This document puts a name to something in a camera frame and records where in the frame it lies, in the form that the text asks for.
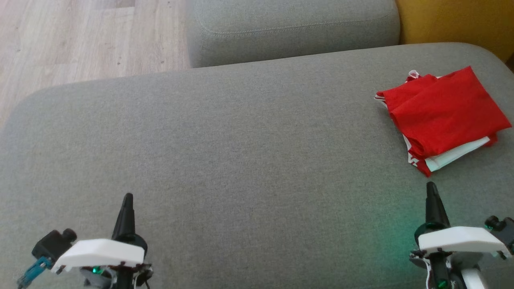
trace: yellow wall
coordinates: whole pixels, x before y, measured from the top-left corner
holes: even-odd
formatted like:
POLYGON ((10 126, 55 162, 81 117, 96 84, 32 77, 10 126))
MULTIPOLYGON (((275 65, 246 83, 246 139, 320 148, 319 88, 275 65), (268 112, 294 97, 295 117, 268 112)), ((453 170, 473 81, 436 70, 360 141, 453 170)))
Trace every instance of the yellow wall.
POLYGON ((466 42, 501 60, 514 52, 514 0, 396 0, 403 44, 466 42))

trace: wooden floor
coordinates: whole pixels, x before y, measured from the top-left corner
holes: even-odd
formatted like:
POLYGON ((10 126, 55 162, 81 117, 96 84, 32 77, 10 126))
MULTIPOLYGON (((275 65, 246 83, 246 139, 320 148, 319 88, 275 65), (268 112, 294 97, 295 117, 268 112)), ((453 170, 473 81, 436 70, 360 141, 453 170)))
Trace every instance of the wooden floor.
POLYGON ((45 87, 188 68, 187 0, 0 0, 0 128, 45 87))

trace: white fabric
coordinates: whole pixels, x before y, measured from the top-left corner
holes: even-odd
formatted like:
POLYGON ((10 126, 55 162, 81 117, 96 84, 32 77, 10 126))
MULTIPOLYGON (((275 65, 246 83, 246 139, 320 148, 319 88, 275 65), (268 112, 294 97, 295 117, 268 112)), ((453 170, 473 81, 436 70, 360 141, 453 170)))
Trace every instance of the white fabric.
POLYGON ((483 137, 479 140, 465 143, 462 146, 451 149, 440 155, 426 158, 425 162, 427 163, 428 169, 433 172, 460 158, 461 156, 478 149, 489 141, 489 137, 483 137))
POLYGON ((409 152, 409 150, 411 149, 412 145, 411 145, 411 142, 405 137, 405 135, 402 135, 403 136, 403 140, 405 141, 405 144, 407 145, 407 158, 408 158, 408 162, 417 167, 417 162, 419 161, 419 159, 415 158, 412 156, 412 154, 409 152))

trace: green led light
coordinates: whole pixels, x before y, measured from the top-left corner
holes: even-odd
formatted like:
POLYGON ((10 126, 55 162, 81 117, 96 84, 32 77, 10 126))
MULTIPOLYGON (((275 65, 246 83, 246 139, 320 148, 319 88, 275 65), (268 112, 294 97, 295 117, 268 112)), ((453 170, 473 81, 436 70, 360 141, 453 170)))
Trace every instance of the green led light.
POLYGON ((100 269, 100 267, 93 267, 93 269, 91 270, 91 272, 95 273, 95 274, 102 274, 103 273, 103 270, 100 269))
POLYGON ((439 284, 437 284, 437 288, 439 289, 444 289, 448 286, 448 282, 447 281, 441 281, 439 282, 439 284))

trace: stitching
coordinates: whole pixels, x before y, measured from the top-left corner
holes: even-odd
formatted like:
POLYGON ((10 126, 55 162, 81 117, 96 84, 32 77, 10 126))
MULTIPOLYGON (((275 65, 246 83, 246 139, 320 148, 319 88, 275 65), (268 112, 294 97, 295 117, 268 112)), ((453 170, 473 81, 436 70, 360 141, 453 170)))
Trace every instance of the stitching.
POLYGON ((200 38, 201 38, 201 42, 200 42, 200 67, 201 67, 201 61, 202 59, 204 58, 204 40, 205 40, 205 37, 204 37, 204 33, 200 31, 200 38))
POLYGON ((341 23, 333 23, 333 24, 322 24, 322 25, 316 25, 316 26, 302 26, 302 27, 296 27, 296 28, 287 28, 287 29, 277 29, 277 30, 270 30, 270 31, 260 31, 260 32, 252 32, 252 33, 241 33, 241 34, 228 34, 228 35, 219 35, 215 33, 209 33, 208 31, 205 31, 206 34, 210 34, 216 37, 220 38, 229 38, 229 37, 241 37, 246 35, 256 35, 256 34, 273 34, 273 33, 279 33, 284 31, 293 31, 293 30, 302 30, 302 29, 310 29, 310 28, 322 28, 326 26, 336 26, 336 25, 345 25, 348 23, 341 22, 341 23))
POLYGON ((314 26, 328 26, 328 25, 344 25, 344 24, 352 24, 352 23, 359 23, 359 22, 372 22, 376 20, 380 20, 386 17, 389 17, 391 14, 393 14, 394 9, 391 9, 391 12, 389 12, 387 15, 384 15, 379 18, 375 19, 366 19, 366 20, 358 20, 358 21, 332 21, 332 22, 319 22, 319 23, 309 23, 309 24, 302 24, 302 25, 293 25, 293 26, 283 26, 283 27, 271 27, 271 28, 264 28, 264 29, 255 29, 255 30, 244 30, 244 31, 236 31, 236 32, 218 32, 208 29, 203 22, 198 17, 199 13, 197 11, 197 2, 194 5, 194 13, 196 21, 200 24, 200 27, 207 33, 220 36, 220 37, 229 37, 234 36, 237 34, 258 34, 258 33, 273 33, 276 31, 290 31, 290 30, 299 30, 302 28, 310 28, 314 26))

